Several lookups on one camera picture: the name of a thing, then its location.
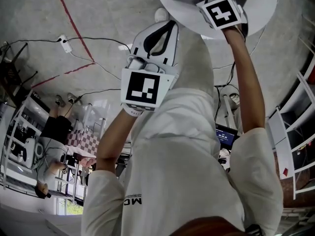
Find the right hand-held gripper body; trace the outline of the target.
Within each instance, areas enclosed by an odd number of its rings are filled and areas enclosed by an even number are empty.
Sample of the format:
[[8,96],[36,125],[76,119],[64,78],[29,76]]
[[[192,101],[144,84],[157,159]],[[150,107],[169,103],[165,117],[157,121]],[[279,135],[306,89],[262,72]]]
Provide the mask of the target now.
[[207,24],[215,30],[248,23],[247,15],[237,0],[204,0],[196,6]]

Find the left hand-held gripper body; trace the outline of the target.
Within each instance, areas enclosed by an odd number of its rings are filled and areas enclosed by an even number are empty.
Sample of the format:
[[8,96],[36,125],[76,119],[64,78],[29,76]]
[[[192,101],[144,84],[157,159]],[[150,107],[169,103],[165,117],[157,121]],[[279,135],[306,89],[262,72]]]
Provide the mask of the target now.
[[155,23],[135,37],[121,77],[121,102],[131,115],[156,111],[175,84],[178,33],[177,23],[169,20]]

